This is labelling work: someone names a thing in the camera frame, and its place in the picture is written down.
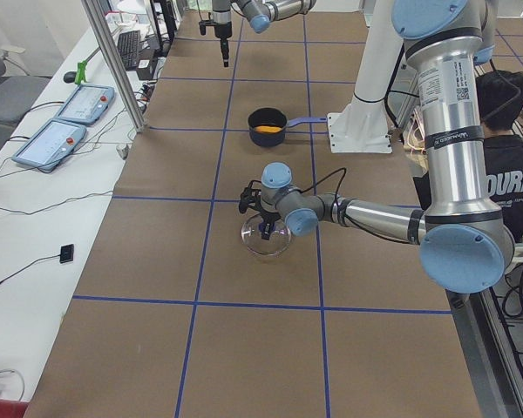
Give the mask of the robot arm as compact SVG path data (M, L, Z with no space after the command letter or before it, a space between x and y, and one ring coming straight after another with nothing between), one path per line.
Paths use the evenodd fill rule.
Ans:
M411 210L346 199L304 196L282 163L261 176L261 207L281 216L297 236L322 221L358 227L418 246L427 275L454 293L496 284L510 264L514 240L487 193L474 67L494 47L494 1L379 1L371 21L351 103L329 115L338 152L384 149L384 96L399 56L417 73L431 206Z
M316 5L316 0L213 1L210 18L199 22L200 33L204 36L207 27L214 28L214 34L220 40L224 67L229 66L228 39L232 36L231 9L233 4L238 6L253 31L262 33L274 21L282 21L296 15L307 14Z

